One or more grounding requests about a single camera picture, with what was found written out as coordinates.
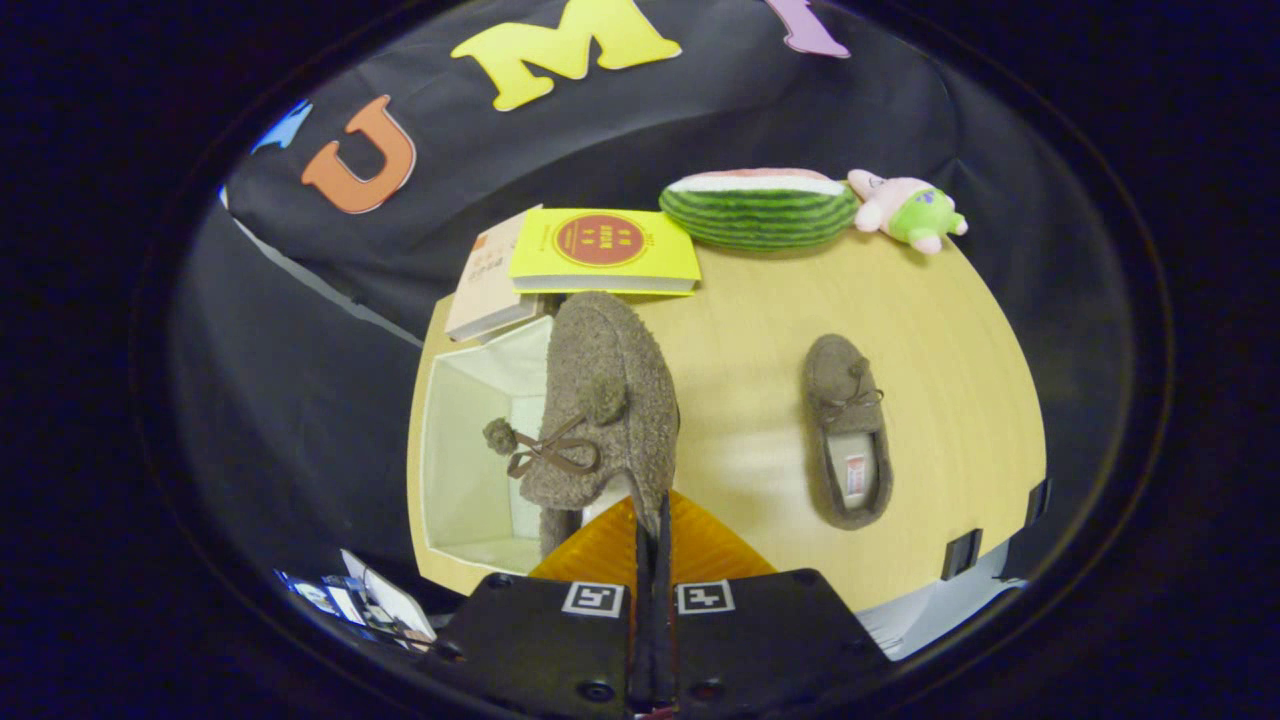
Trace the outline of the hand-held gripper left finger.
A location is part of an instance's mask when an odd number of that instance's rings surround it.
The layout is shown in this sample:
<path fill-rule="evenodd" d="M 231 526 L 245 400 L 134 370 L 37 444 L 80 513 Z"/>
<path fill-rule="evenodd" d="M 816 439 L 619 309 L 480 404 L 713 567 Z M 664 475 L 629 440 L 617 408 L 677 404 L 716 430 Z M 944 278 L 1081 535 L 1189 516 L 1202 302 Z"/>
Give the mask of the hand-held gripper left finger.
<path fill-rule="evenodd" d="M 643 716 L 655 706 L 636 651 L 637 519 L 623 498 L 541 575 L 494 571 L 440 632 L 440 680 L 520 716 Z"/>

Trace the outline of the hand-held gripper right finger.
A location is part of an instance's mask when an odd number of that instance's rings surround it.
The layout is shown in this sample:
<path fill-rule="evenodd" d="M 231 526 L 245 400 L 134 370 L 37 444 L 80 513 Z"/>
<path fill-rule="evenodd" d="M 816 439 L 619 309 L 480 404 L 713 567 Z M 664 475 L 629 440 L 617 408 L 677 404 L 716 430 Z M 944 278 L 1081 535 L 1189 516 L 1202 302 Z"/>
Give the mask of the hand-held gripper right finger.
<path fill-rule="evenodd" d="M 890 660 L 813 568 L 778 571 L 669 495 L 666 670 L 678 716 L 806 716 L 863 693 Z"/>

